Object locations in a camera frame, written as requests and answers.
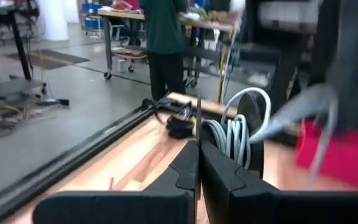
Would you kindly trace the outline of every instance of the gray floor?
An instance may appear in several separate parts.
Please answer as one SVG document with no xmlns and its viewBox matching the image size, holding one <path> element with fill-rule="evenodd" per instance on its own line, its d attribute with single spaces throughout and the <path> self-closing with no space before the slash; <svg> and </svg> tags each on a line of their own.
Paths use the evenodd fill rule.
<svg viewBox="0 0 358 224">
<path fill-rule="evenodd" d="M 144 98 L 150 98 L 147 65 L 137 63 L 134 73 L 113 72 L 120 77 L 105 80 L 103 40 L 85 36 L 77 24 L 69 28 L 69 41 L 33 43 L 31 49 L 54 49 L 90 59 L 79 64 L 81 67 L 70 65 L 45 71 L 50 92 L 55 98 L 70 99 L 70 108 L 46 112 L 43 117 L 51 119 L 24 123 L 12 135 L 0 139 L 0 190 L 140 106 Z M 2 56 L 14 52 L 15 45 L 0 47 L 2 80 L 7 80 L 9 74 L 22 75 L 19 62 Z M 41 77 L 39 69 L 35 68 L 34 73 L 35 78 Z M 230 83 L 226 99 L 244 87 Z M 218 79 L 203 76 L 198 86 L 188 92 L 216 100 Z"/>
</svg>

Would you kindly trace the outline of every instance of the coiled cable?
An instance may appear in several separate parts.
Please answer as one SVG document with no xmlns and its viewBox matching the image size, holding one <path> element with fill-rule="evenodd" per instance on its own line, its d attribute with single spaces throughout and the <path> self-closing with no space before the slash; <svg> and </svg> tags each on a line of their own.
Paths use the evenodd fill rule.
<svg viewBox="0 0 358 224">
<path fill-rule="evenodd" d="M 272 103 L 270 101 L 270 97 L 268 94 L 261 88 L 256 87 L 250 87 L 246 88 L 244 90 L 241 90 L 240 92 L 236 93 L 227 103 L 221 123 L 219 124 L 215 120 L 205 120 L 203 124 L 209 126 L 209 128 L 212 131 L 212 134 L 215 138 L 216 145 L 218 149 L 225 153 L 228 157 L 231 156 L 231 143 L 232 140 L 234 142 L 233 144 L 233 158 L 236 163 L 238 163 L 240 166 L 243 166 L 243 160 L 244 160 L 244 152 L 246 152 L 246 161 L 244 164 L 244 168 L 248 169 L 251 162 L 251 148 L 249 145 L 249 140 L 252 139 L 252 136 L 250 137 L 249 128 L 247 125 L 246 117 L 243 114 L 238 114 L 234 120 L 228 120 L 227 121 L 227 131 L 223 129 L 222 125 L 224 125 L 227 112 L 229 111 L 229 108 L 231 105 L 242 95 L 249 94 L 251 92 L 259 93 L 263 96 L 265 103 L 266 103 L 266 110 L 265 110 L 265 116 L 263 123 L 261 127 L 258 129 L 258 131 L 255 132 L 255 134 L 263 131 L 267 128 L 269 124 L 270 119 L 270 110 L 272 107 Z"/>
</svg>

